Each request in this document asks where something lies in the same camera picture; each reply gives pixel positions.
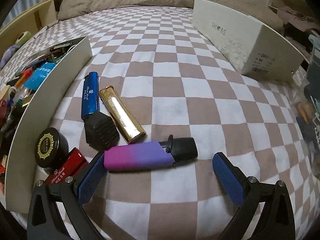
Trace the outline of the blue lighter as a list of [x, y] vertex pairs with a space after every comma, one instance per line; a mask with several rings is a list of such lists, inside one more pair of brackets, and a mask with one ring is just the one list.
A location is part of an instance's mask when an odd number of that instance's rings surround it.
[[99, 76], [97, 72], [89, 72], [85, 76], [82, 90], [81, 119], [85, 121], [99, 110]]

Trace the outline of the checkered brown white bedsheet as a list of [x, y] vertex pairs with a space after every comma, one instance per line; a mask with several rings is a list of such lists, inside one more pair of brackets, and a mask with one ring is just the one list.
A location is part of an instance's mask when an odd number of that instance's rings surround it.
[[81, 96], [85, 76], [112, 85], [146, 130], [148, 141], [170, 134], [193, 137], [198, 159], [166, 170], [111, 173], [85, 210], [106, 239], [111, 225], [136, 239], [216, 239], [236, 206], [212, 169], [223, 152], [245, 175], [263, 183], [283, 180], [302, 239], [319, 214], [319, 181], [285, 83], [259, 82], [237, 73], [191, 24], [193, 11], [175, 7], [103, 10], [59, 22], [18, 51], [1, 72], [7, 83], [25, 58], [54, 44], [87, 36], [92, 58], [63, 97], [52, 121], [91, 160]]

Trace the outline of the green avocado plush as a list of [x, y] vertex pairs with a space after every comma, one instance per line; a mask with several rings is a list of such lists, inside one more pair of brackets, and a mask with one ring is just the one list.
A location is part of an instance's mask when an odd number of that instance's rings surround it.
[[17, 38], [15, 44], [19, 45], [19, 46], [23, 46], [30, 38], [31, 38], [31, 32], [25, 31], [20, 34], [20, 36]]

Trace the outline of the clear plastic storage bin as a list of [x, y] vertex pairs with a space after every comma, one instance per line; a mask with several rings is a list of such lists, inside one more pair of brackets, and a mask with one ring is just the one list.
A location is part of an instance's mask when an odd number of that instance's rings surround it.
[[303, 80], [303, 97], [296, 104], [303, 139], [309, 149], [310, 165], [319, 172], [319, 38], [310, 35], [312, 52], [306, 77]]

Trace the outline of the gold lighter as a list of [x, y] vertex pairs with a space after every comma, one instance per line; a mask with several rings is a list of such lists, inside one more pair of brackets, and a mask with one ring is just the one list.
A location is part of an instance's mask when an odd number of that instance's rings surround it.
[[146, 136], [145, 129], [123, 103], [113, 86], [101, 89], [99, 96], [127, 144], [134, 144]]

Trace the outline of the black round tin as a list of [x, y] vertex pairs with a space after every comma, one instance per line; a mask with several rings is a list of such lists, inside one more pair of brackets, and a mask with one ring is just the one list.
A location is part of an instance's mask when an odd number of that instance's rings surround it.
[[35, 159], [41, 168], [59, 169], [68, 154], [68, 141], [56, 128], [48, 127], [39, 135], [35, 145]]

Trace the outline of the purple gradient vape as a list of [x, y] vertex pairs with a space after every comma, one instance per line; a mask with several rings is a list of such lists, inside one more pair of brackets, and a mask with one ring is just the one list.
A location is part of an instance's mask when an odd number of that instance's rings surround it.
[[166, 141], [150, 141], [114, 146], [104, 153], [104, 167], [108, 171], [140, 171], [165, 168], [196, 159], [198, 151], [192, 137]]

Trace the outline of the open closet with clothes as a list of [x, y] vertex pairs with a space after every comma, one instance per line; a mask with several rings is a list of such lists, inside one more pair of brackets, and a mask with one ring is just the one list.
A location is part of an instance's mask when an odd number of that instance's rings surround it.
[[319, 19], [304, 0], [269, 0], [268, 7], [283, 21], [284, 37], [306, 58], [311, 57], [309, 36], [319, 38]]

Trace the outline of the white clutter box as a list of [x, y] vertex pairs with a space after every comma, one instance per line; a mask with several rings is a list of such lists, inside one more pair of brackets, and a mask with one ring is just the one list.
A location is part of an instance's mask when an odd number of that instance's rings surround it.
[[53, 68], [26, 107], [14, 134], [5, 171], [1, 204], [8, 211], [28, 213], [36, 170], [35, 145], [65, 92], [92, 57], [87, 36], [75, 38], [75, 47]]

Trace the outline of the blue plastic packet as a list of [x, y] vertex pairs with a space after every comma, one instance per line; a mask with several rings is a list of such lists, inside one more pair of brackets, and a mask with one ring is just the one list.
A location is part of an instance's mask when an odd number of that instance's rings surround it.
[[31, 90], [37, 90], [55, 66], [55, 63], [44, 63], [40, 68], [33, 72], [33, 74], [25, 82], [24, 87]]

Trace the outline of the wooden headboard shelf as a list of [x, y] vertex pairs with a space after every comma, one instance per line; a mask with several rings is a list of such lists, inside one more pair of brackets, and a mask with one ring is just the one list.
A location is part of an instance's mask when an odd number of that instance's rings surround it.
[[44, 0], [25, 10], [1, 28], [1, 57], [13, 45], [21, 33], [38, 33], [43, 27], [57, 22], [57, 14], [63, 0]]

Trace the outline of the purple plush toy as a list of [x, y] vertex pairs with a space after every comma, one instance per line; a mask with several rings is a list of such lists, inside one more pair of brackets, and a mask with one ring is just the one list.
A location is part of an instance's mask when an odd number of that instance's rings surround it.
[[7, 62], [12, 58], [12, 56], [19, 50], [21, 46], [18, 44], [13, 44], [10, 46], [3, 54], [1, 59], [0, 69], [3, 69]]

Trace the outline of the white shoe box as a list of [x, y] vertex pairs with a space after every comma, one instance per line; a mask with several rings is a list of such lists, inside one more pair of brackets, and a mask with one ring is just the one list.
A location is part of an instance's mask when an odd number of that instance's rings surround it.
[[242, 75], [288, 81], [304, 61], [277, 31], [224, 5], [195, 0], [192, 23]]

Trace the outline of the black ribbed cap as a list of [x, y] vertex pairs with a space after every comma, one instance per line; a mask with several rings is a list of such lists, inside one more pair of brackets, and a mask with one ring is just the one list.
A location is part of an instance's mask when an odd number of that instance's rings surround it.
[[84, 122], [86, 142], [98, 151], [116, 146], [120, 136], [110, 116], [96, 111]]

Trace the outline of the slim red lighter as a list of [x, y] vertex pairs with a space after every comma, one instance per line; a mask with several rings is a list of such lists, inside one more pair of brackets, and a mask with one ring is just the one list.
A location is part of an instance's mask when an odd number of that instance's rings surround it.
[[88, 164], [86, 158], [75, 147], [69, 153], [65, 163], [44, 181], [46, 185], [59, 184], [65, 181], [68, 176], [75, 177], [80, 170]]

